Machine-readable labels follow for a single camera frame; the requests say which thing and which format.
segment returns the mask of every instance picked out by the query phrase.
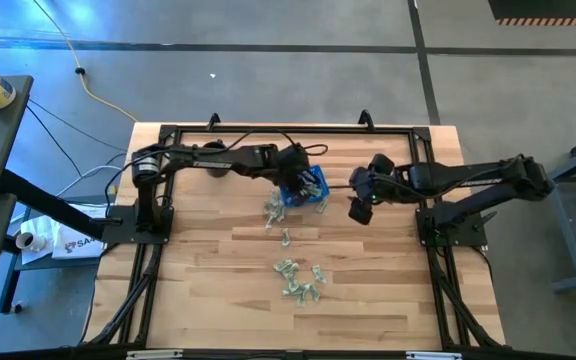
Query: blue basket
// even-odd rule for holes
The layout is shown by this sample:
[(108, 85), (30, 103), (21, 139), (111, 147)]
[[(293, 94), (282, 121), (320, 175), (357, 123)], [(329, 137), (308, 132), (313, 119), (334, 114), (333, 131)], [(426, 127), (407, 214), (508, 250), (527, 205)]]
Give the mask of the blue basket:
[[(310, 173), (313, 174), (317, 179), (319, 179), (319, 186), (321, 187), (321, 195), (311, 196), (310, 199), (306, 200), (301, 205), (320, 202), (326, 196), (330, 195), (330, 189), (328, 188), (328, 183), (326, 183), (326, 178), (324, 177), (324, 172), (321, 170), (321, 166), (319, 165), (311, 166)], [(281, 191), (281, 200), (283, 200), (285, 207), (300, 206), (295, 204), (295, 197), (290, 195), (288, 189), (286, 189), (283, 186), (280, 186), (279, 190)]]

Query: gray floor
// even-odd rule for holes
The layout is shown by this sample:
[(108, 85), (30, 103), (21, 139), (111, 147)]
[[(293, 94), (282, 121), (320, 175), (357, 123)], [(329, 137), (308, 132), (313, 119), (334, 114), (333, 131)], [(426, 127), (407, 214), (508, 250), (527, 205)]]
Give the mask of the gray floor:
[[(119, 2), (42, 3), (71, 37), (82, 40), (414, 44), (404, 0)], [(576, 28), (498, 27), (486, 1), (419, 0), (418, 5), (428, 46), (576, 48)], [(0, 37), (58, 39), (33, 6), (30, 0), (15, 1), (7, 11), (0, 6)], [(13, 9), (26, 16), (13, 16)], [(224, 121), (352, 123), (368, 108), (378, 123), (428, 124), (416, 55), (80, 51), (79, 56), (91, 89), (142, 121), (206, 121), (216, 111)], [(576, 57), (431, 56), (429, 63), (441, 122), (458, 127), (466, 161), (522, 152), (552, 169), (576, 145)], [(73, 68), (67, 51), (0, 49), (0, 73), (35, 77), (34, 100), (125, 147), (130, 120), (86, 97)], [(38, 114), (82, 169), (117, 153)], [(50, 192), (76, 175), (28, 116), (8, 167)], [(68, 194), (101, 194), (109, 175), (88, 179)], [(508, 344), (576, 355), (576, 291), (550, 290), (552, 281), (572, 275), (550, 202), (517, 201), (496, 210), (487, 233)], [(6, 264), (2, 255), (0, 288)], [(75, 344), (93, 277), (94, 269), (22, 274), (16, 298), (28, 311), (0, 315), (0, 351)]]

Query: yellow cable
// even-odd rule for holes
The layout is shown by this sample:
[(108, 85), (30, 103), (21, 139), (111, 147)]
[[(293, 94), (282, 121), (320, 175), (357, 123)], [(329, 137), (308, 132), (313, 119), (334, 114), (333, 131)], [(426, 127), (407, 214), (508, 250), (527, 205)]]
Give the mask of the yellow cable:
[[(57, 24), (57, 22), (50, 16), (48, 15), (48, 12), (46, 12), (46, 10), (44, 10), (44, 8), (39, 5), (39, 3), (37, 2), (37, 0), (33, 0), (33, 2), (35, 3), (35, 5), (37, 5), (37, 7), (39, 7), (39, 10), (41, 10), (41, 12), (43, 12), (46, 17), (53, 23), (53, 25), (55, 25), (55, 27), (57, 28), (57, 30), (59, 30), (59, 32), (61, 33), (61, 36), (64, 37), (64, 40), (66, 41), (66, 44), (68, 44), (68, 47), (70, 48), (70, 52), (72, 53), (72, 56), (75, 58), (75, 63), (77, 64), (77, 68), (81, 68), (81, 64), (79, 63), (79, 58), (77, 57), (77, 53), (75, 52), (75, 49), (72, 47), (72, 44), (70, 43), (70, 40), (68, 40), (68, 37), (66, 36), (66, 34), (61, 30), (61, 27), (59, 27), (59, 25)], [(139, 122), (139, 120), (137, 120), (137, 118), (135, 118), (134, 116), (132, 116), (129, 112), (127, 112), (126, 110), (120, 108), (119, 106), (108, 102), (102, 98), (100, 98), (99, 96), (93, 94), (90, 90), (88, 90), (88, 85), (86, 85), (86, 80), (84, 80), (84, 74), (79, 74), (79, 79), (81, 80), (81, 86), (83, 86), (84, 90), (86, 91), (86, 93), (93, 99), (99, 101), (100, 103), (111, 107), (117, 111), (119, 111), (120, 113), (126, 115), (127, 117), (129, 117), (130, 119), (132, 119), (132, 121), (134, 122)]]

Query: white cup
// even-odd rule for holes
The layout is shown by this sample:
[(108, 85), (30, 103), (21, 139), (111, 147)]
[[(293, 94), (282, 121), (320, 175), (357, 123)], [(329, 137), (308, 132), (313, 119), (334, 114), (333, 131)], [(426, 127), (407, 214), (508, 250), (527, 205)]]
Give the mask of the white cup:
[(21, 250), (30, 250), (39, 252), (46, 246), (46, 239), (41, 236), (35, 236), (31, 233), (23, 233), (15, 239), (15, 245)]

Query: wooden table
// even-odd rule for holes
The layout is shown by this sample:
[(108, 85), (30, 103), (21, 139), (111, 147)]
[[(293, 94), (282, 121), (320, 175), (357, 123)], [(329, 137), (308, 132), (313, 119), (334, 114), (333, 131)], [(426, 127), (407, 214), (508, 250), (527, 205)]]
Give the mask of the wooden table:
[[(136, 124), (129, 153), (156, 143), (160, 125)], [(463, 164), (456, 128), (430, 130), (436, 161)], [(182, 142), (204, 144), (220, 138), (229, 144), (240, 135), (184, 133)], [(347, 184), (352, 170), (366, 166), (375, 153), (384, 153), (397, 165), (411, 162), (408, 141), (401, 135), (292, 136), (304, 146), (328, 144), (328, 153), (311, 158), (311, 164), (323, 167), (329, 184)], [(262, 143), (276, 143), (280, 149), (288, 145), (279, 134), (254, 134), (241, 145)], [(440, 348), (428, 262), (414, 225), (416, 205), (375, 207), (370, 226), (362, 226), (347, 215), (351, 191), (333, 190), (323, 214), (314, 206), (290, 209), (286, 220), (266, 233), (263, 202), (272, 189), (265, 179), (236, 174), (216, 179), (201, 169), (177, 173), (175, 222), (159, 270), (149, 348)], [(445, 198), (467, 194), (455, 190)], [(128, 170), (117, 203), (132, 204), (136, 196)], [(284, 227), (292, 238), (288, 248), (280, 244)], [(135, 248), (121, 245), (101, 260), (87, 339), (99, 333), (124, 300)], [(308, 298), (306, 307), (299, 308), (294, 297), (282, 297), (286, 282), (272, 265), (286, 258), (299, 263), (301, 282), (314, 283), (311, 266), (321, 265), (328, 284), (316, 284), (322, 293), (319, 303)], [(455, 259), (465, 303), (503, 343), (485, 262), (469, 248), (455, 248)], [(457, 339), (450, 306), (447, 312)], [(138, 304), (133, 333), (140, 315)]]

